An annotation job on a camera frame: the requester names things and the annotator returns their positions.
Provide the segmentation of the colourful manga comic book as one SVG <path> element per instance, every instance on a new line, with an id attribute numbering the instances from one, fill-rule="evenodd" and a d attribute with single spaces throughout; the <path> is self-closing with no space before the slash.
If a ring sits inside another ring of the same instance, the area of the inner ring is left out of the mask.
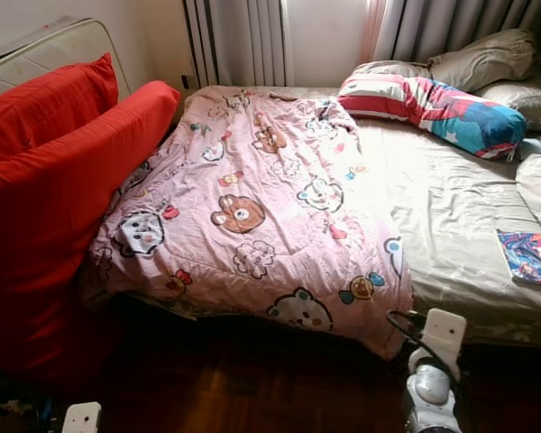
<path id="1" fill-rule="evenodd" d="M 541 234 L 497 230 L 496 236 L 513 280 L 541 285 Z"/>

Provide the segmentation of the red folded cushion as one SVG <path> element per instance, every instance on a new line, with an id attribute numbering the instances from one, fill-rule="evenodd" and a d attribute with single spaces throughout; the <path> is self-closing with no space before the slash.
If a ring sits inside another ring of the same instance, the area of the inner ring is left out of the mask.
<path id="1" fill-rule="evenodd" d="M 97 375 L 121 326 L 81 305 L 74 277 L 179 99 L 160 81 L 121 99 L 110 54 L 0 95 L 0 370 L 56 392 Z"/>

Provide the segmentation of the white quilted mattress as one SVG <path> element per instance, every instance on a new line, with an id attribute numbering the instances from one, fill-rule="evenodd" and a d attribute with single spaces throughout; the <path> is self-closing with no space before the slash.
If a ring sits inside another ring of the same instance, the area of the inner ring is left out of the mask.
<path id="1" fill-rule="evenodd" d="M 71 63 L 92 62 L 109 54 L 117 78 L 118 98 L 131 95 L 113 38 L 97 18 L 61 16 L 19 40 L 0 45 L 0 94 Z"/>

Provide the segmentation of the pink cartoon print quilt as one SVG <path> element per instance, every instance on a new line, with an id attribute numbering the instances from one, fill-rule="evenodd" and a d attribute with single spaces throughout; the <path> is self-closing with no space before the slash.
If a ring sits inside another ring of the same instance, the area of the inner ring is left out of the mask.
<path id="1" fill-rule="evenodd" d="M 258 315 L 394 357 L 387 313 L 410 309 L 412 284 L 384 189 L 336 100 L 200 89 L 115 191 L 80 299 Z"/>

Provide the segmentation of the grey pleated curtain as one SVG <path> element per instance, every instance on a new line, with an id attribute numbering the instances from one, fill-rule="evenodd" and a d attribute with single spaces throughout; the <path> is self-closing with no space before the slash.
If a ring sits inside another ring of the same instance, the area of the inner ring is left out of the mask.
<path id="1" fill-rule="evenodd" d="M 424 62 L 513 28 L 541 44 L 541 0 L 369 0 L 360 62 Z"/>
<path id="2" fill-rule="evenodd" d="M 197 85 L 295 84 L 283 0 L 183 0 Z"/>

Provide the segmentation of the beige pillow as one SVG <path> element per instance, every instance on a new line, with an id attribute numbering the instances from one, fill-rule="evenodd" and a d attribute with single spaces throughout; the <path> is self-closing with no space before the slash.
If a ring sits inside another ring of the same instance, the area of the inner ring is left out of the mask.
<path id="1" fill-rule="evenodd" d="M 536 38 L 519 28 L 489 34 L 463 49 L 428 59 L 432 79 L 464 92 L 530 78 L 535 65 Z"/>
<path id="2" fill-rule="evenodd" d="M 377 60 L 361 63 L 354 67 L 352 78 L 360 75 L 399 75 L 404 78 L 433 78 L 430 66 L 426 63 L 402 60 Z"/>
<path id="3" fill-rule="evenodd" d="M 475 95 L 519 111 L 527 119 L 527 129 L 541 133 L 541 76 L 499 81 L 477 90 Z"/>

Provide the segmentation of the bed with beige floral sheet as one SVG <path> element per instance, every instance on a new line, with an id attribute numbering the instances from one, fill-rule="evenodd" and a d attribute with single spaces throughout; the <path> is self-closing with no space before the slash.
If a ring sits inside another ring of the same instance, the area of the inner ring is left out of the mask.
<path id="1" fill-rule="evenodd" d="M 339 103 L 333 90 L 251 89 Z M 541 234 L 518 193 L 517 165 L 478 158 L 402 121 L 352 119 L 401 235 L 410 309 L 462 315 L 468 343 L 541 346 L 541 286 L 513 280 L 496 236 Z"/>

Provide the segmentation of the red white blue striped pillow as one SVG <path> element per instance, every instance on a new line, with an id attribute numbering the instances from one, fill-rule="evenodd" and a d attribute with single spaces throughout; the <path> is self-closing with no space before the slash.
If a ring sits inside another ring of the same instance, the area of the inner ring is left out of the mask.
<path id="1" fill-rule="evenodd" d="M 354 118 L 404 121 L 482 160 L 513 160 L 527 135 L 527 119 L 514 108 L 431 78 L 354 74 L 337 99 Z"/>

